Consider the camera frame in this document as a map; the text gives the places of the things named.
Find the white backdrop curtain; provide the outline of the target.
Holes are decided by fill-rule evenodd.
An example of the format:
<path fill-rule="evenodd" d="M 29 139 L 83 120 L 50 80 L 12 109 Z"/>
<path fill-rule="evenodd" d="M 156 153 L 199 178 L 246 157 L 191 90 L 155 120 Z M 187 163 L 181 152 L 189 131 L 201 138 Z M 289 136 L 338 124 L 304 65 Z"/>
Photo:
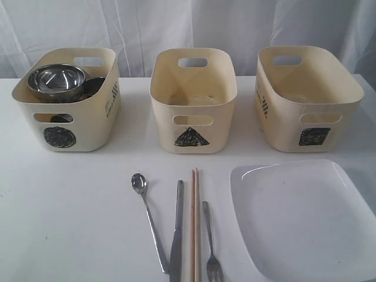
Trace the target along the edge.
<path fill-rule="evenodd" d="M 374 1 L 2 1 L 1 77 L 44 54 L 106 47 L 123 77 L 148 77 L 171 48 L 227 52 L 238 75 L 256 72 L 268 46 L 312 45 L 375 83 Z"/>

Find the steel table knife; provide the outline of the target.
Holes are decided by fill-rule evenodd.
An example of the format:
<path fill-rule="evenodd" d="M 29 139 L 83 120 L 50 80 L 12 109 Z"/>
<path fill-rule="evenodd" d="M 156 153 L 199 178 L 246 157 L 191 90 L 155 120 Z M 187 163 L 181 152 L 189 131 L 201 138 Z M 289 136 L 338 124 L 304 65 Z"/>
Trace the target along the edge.
<path fill-rule="evenodd" d="M 176 216 L 173 242 L 170 251 L 170 281 L 180 281 L 182 272 L 182 224 L 183 224 L 184 183 L 177 182 Z"/>

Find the cream bin with triangle mark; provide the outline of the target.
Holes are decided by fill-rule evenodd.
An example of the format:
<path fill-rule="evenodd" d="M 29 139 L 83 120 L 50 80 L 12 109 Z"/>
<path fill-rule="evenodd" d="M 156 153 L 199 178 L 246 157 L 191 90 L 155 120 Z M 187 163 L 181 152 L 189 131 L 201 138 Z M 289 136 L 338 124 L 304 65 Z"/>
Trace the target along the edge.
<path fill-rule="evenodd" d="M 164 150 L 205 154 L 225 147 L 237 97 L 228 53 L 214 48 L 161 52 L 149 93 Z"/>

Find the steel fork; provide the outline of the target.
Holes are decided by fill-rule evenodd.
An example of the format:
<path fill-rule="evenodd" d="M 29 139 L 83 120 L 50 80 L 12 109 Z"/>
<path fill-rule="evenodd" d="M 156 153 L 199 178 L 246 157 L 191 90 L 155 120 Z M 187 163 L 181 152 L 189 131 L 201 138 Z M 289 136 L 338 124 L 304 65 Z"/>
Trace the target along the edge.
<path fill-rule="evenodd" d="M 203 201 L 202 208 L 203 208 L 204 219 L 205 219 L 206 227 L 207 227 L 207 235 L 208 235 L 209 249 L 210 249 L 210 256 L 206 264 L 207 277 L 209 281 L 223 282 L 224 281 L 223 270 L 222 270 L 220 262 L 214 255 L 211 214 L 210 214 L 209 203 L 207 201 Z"/>

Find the steel mug with handle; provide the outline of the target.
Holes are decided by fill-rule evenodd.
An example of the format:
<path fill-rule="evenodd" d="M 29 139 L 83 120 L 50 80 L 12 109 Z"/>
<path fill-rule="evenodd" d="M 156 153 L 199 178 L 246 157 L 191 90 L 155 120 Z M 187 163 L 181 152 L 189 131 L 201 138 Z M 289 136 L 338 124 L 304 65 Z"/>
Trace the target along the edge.
<path fill-rule="evenodd" d="M 83 94 L 80 99 L 85 100 L 95 95 L 102 87 L 105 79 L 104 76 L 87 79 L 83 84 Z"/>

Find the stainless steel bowl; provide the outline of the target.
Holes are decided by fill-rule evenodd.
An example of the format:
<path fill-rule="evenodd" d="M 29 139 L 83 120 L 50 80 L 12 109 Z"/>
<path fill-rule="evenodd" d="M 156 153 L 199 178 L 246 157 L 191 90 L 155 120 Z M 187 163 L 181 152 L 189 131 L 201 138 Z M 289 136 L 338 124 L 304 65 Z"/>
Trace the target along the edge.
<path fill-rule="evenodd" d="M 27 78 L 34 97 L 46 103 L 78 101 L 84 92 L 88 73 L 75 65 L 56 63 L 34 70 Z"/>

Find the long steel spoon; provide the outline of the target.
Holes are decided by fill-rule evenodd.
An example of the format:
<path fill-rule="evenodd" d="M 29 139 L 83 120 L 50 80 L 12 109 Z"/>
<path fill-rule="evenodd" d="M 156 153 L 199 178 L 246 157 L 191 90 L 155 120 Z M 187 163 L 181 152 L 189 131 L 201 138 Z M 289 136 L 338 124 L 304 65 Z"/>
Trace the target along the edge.
<path fill-rule="evenodd" d="M 154 240 L 154 244 L 155 244 L 155 248 L 156 248 L 158 258 L 159 258 L 159 263 L 160 263 L 162 272 L 165 274 L 169 274 L 169 262 L 167 260 L 167 256 L 162 246 L 162 241 L 157 232 L 157 228 L 154 223 L 152 213 L 150 211 L 150 208 L 147 202 L 148 182 L 146 178 L 144 177 L 144 175 L 142 175 L 141 173 L 135 173 L 132 175 L 131 184 L 132 184 L 134 191 L 142 197 L 142 200 L 145 204 L 147 218 L 150 224 L 150 229 L 152 232 L 152 236 L 153 236 L 153 240 Z"/>

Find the white square plate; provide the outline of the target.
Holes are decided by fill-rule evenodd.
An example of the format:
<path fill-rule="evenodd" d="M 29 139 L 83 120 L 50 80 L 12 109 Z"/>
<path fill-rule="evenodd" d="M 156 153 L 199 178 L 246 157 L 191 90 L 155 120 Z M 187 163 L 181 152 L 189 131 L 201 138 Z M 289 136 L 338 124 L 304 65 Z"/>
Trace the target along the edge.
<path fill-rule="evenodd" d="M 375 214 L 336 162 L 238 166 L 230 188 L 245 247 L 265 278 L 375 280 Z"/>

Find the cream bin with square mark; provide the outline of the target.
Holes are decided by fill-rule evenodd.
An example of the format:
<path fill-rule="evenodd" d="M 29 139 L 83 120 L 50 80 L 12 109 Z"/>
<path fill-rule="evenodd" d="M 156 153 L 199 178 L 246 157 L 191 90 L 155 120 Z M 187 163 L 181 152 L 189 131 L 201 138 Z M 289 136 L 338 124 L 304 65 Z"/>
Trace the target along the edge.
<path fill-rule="evenodd" d="M 316 46 L 272 46 L 258 52 L 255 104 L 268 144 L 282 152 L 327 152 L 364 97 L 352 74 Z"/>

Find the cream bin with circle mark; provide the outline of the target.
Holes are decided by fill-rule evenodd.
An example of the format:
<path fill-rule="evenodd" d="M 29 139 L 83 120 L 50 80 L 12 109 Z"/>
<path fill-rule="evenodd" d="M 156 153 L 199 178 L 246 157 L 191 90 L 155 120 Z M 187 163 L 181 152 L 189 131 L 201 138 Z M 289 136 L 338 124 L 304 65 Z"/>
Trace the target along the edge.
<path fill-rule="evenodd" d="M 90 76 L 104 76 L 100 90 L 92 97 L 73 103 L 43 103 L 27 85 L 36 69 L 53 63 L 73 64 L 77 57 L 97 57 L 100 66 L 83 65 Z M 90 152 L 103 146 L 110 135 L 121 105 L 116 53 L 108 48 L 60 48 L 46 53 L 28 71 L 12 91 L 31 131 L 39 144 L 55 152 Z M 69 114 L 71 123 L 51 123 L 53 115 Z"/>

